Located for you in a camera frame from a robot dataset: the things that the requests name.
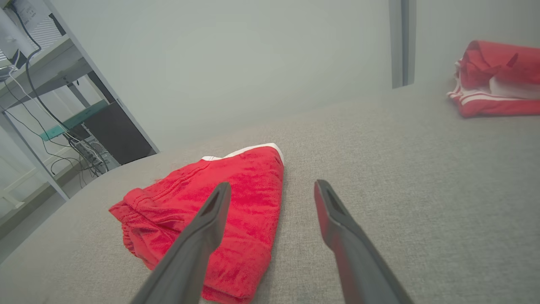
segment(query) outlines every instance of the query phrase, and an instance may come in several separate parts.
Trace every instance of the green board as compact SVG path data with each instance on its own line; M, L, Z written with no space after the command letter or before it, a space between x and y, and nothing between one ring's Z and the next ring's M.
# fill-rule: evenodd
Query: green board
M68 118L66 121L64 121L64 125L68 129L71 129L71 128L75 127L76 125L84 122L90 116L92 116L95 113L99 112L101 109L107 107L108 105L109 104L105 100L101 100L101 101L91 105L90 107L80 111L79 113L71 116L70 118ZM51 128L51 129L47 130L47 132L41 134L40 137L44 141L48 141L49 139L53 139L56 136L62 135L62 134L64 134L64 130L59 125L57 125L57 126Z

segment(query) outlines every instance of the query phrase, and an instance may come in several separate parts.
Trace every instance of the white cable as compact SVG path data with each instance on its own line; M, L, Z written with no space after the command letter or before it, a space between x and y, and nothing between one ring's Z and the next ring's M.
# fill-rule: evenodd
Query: white cable
M24 95L26 95L30 100L34 101L36 103L36 105L42 109L54 122L57 126L59 126L63 131L64 131L64 134L71 137L72 139L76 140L77 142L81 143L81 145L83 146L86 146L86 143L84 141L80 141L78 139L76 139L75 137L71 136L71 134L69 134L68 130L66 130L66 128L64 128L63 125L59 124L50 114L49 112L47 112L45 109L43 109L43 107L32 97L30 97L30 95L28 95L28 93L26 93L26 91L23 89L23 86L12 76L12 72L15 70L15 65L11 68L11 70L9 71L8 75L9 77L11 77L11 79L13 79L13 81L15 81L15 83L17 83L17 85L19 86L19 88L23 91ZM92 149L92 147L88 147L87 148L89 151L91 151L94 156L96 157L97 160L101 160L103 163L105 163L105 160L98 156L97 153L94 151L94 149Z

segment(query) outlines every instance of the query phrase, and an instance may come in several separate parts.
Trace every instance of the folded red and white garment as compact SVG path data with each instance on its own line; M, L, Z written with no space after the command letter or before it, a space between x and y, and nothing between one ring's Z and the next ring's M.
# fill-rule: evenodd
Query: folded red and white garment
M229 182L225 232L210 256L202 297L249 303L270 263L283 173L283 155L273 143L223 158L205 156L149 187L131 190L109 211L122 223L125 247L153 270L214 188Z
M456 67L463 117L540 114L540 49L473 41Z

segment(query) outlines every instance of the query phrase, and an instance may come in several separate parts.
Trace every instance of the table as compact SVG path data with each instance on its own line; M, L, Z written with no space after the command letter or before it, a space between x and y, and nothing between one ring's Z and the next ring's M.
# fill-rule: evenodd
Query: table
M89 106L88 102L82 97L76 86L70 84L92 72L92 68L67 35L60 38L54 45L38 53L34 59L32 59L29 72L38 95L68 85L81 103L85 107ZM30 96L35 97L35 94L30 87L30 83L28 82L25 67L22 67L14 73L13 77ZM14 98L9 93L8 88L17 98ZM25 96L17 83L12 79L8 79L6 84L0 84L0 105L3 109L9 109L27 100L29 100L29 98ZM2 115L0 115L0 127L4 128L19 149L21 149L34 166L36 166L38 172L46 177L47 181L55 188L60 196L63 199L68 200L68 195L62 190L53 175L47 170L47 167L17 130L11 121L11 118L3 110Z

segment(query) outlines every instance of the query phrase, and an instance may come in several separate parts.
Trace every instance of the red cloth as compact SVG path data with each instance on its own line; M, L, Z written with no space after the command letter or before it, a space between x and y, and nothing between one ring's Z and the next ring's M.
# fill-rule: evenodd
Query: red cloth
M490 89L498 83L516 88L540 84L540 49L473 41L457 65L457 87L448 96L462 116L540 114L537 98L493 94Z
M145 189L134 189L109 210L124 245L153 270L214 188L231 184L221 245L210 256L203 298L249 303L268 268L281 207L284 165L278 151L260 147L220 160L200 160Z

